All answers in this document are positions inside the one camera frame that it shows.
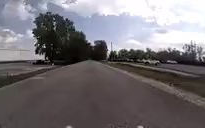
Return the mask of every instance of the parking lot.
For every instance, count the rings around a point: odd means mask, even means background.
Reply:
[[[17,75],[52,67],[52,65],[32,65],[31,63],[0,64],[0,76]]]
[[[197,74],[197,75],[205,75],[205,67],[202,66],[191,66],[191,65],[182,65],[182,64],[161,64],[158,67]]]

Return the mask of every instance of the car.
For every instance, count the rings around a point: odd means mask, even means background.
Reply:
[[[45,60],[36,60],[32,64],[46,64]]]
[[[168,64],[177,64],[177,61],[175,61],[175,60],[167,60],[166,63],[168,63]]]
[[[145,64],[145,65],[159,65],[159,64],[161,64],[160,63],[160,61],[159,60],[150,60],[150,59],[144,59],[144,60],[142,60],[143,61],[143,63]]]

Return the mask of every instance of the pavement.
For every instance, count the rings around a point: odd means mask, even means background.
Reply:
[[[205,75],[205,67],[202,66],[192,66],[192,65],[183,65],[183,64],[161,64],[158,67],[164,69],[183,71],[183,72],[197,74],[197,75]]]
[[[17,75],[21,73],[33,72],[36,70],[52,67],[52,65],[33,65],[26,62],[0,64],[0,77],[5,75]]]
[[[182,71],[176,71],[176,70],[172,70],[172,69],[165,69],[165,68],[159,68],[159,67],[154,67],[154,66],[146,66],[146,65],[136,64],[136,63],[125,63],[125,62],[118,62],[118,63],[130,65],[130,66],[134,66],[134,67],[150,69],[150,70],[159,71],[159,72],[169,72],[169,73],[173,73],[173,74],[181,75],[181,76],[199,77],[198,75],[193,75],[190,73],[185,73]]]
[[[0,89],[5,128],[205,128],[205,109],[94,61]]]

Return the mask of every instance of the utility pole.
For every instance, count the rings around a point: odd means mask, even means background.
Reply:
[[[113,44],[112,44],[112,42],[111,42],[111,53],[110,53],[110,55],[111,55],[111,60],[110,61],[112,61],[113,60],[113,53],[112,53],[112,51],[113,51]]]

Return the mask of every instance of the grass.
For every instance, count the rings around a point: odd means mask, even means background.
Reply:
[[[175,86],[186,91],[196,93],[202,97],[205,97],[205,76],[199,78],[185,77],[172,73],[164,73],[159,71],[152,71],[140,67],[134,67],[119,63],[106,63],[109,66],[133,72],[141,76],[152,78],[170,86]]]
[[[47,68],[47,69],[41,69],[41,70],[37,70],[37,71],[33,71],[33,72],[28,72],[28,73],[24,73],[24,74],[19,74],[19,75],[13,75],[13,76],[1,76],[0,77],[0,88],[4,87],[6,85],[33,77],[35,75],[44,73],[46,71],[50,71],[52,69],[55,69],[57,67],[54,68]]]

